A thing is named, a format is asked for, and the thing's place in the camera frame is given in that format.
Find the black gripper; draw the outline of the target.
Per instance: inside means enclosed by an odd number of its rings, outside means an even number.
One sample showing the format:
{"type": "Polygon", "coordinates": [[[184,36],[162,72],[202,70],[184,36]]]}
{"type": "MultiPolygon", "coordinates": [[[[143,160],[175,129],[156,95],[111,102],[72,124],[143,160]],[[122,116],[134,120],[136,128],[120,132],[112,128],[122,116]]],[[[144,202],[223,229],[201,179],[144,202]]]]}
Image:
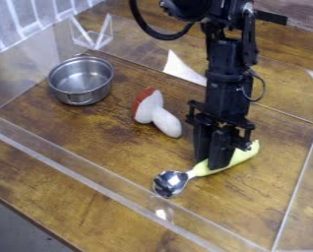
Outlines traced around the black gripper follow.
{"type": "Polygon", "coordinates": [[[253,81],[249,74],[222,76],[221,79],[209,75],[203,102],[194,99],[189,101],[186,122],[194,126],[195,160],[207,158],[210,170],[229,165],[235,149],[250,149],[250,138],[239,135],[238,128],[255,129],[254,123],[246,118],[253,102],[253,81]]]}

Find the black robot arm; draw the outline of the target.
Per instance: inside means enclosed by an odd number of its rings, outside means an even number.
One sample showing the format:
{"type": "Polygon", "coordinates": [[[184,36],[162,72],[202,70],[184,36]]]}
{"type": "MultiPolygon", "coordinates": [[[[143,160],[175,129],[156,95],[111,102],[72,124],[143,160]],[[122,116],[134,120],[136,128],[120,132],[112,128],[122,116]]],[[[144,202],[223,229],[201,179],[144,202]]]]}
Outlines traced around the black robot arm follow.
{"type": "Polygon", "coordinates": [[[247,120],[257,63],[253,0],[162,0],[170,16],[199,24],[207,69],[205,99],[189,102],[195,159],[211,170],[229,165],[238,150],[251,148],[255,125],[247,120]]]}

